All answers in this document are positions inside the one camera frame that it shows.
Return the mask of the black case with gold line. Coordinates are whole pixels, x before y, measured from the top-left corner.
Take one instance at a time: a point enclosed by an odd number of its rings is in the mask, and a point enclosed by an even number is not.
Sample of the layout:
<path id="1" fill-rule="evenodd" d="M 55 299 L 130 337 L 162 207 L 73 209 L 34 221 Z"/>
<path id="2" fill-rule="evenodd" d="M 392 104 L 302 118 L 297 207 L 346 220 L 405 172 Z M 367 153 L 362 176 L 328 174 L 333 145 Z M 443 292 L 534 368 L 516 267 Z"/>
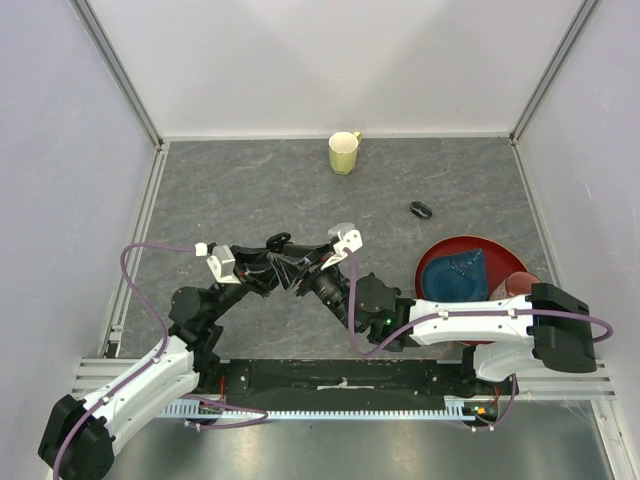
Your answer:
<path id="1" fill-rule="evenodd" d="M 269 250 L 276 251 L 281 250 L 291 240 L 291 234 L 288 232 L 280 232 L 269 237 L 266 240 L 266 247 Z"/>

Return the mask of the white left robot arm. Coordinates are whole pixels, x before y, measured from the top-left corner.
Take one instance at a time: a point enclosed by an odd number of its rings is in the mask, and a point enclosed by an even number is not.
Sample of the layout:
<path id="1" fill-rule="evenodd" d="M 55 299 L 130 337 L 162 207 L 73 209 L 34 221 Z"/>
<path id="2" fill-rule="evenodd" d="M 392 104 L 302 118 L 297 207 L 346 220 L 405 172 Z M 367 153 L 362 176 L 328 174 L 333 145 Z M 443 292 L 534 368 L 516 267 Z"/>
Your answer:
<path id="1" fill-rule="evenodd" d="M 122 447 L 162 409 L 194 390 L 215 389 L 220 371 L 213 349 L 222 334 L 217 320 L 249 293 L 267 296 L 292 284 L 282 253 L 289 244 L 280 235 L 263 248 L 187 248 L 206 259 L 213 285 L 179 288 L 171 298 L 171 323 L 142 359 L 94 392 L 67 394 L 54 404 L 38 448 L 53 478 L 103 478 Z"/>

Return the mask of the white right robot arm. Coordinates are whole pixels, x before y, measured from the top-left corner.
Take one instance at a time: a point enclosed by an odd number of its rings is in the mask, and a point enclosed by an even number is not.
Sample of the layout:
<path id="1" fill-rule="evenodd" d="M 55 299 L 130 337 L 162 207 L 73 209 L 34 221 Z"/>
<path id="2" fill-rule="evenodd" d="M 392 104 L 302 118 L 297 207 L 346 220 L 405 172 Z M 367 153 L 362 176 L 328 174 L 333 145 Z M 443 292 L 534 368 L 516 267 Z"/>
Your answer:
<path id="1" fill-rule="evenodd" d="M 597 369 L 595 318 L 582 301 L 548 283 L 528 294 L 495 301 L 443 303 L 400 295 L 375 274 L 358 276 L 359 240 L 309 247 L 286 243 L 297 268 L 297 293 L 313 291 L 345 326 L 363 358 L 378 352 L 441 342 L 466 343 L 458 381 L 467 392 L 538 367 L 567 374 Z M 373 348 L 359 349 L 364 333 Z"/>

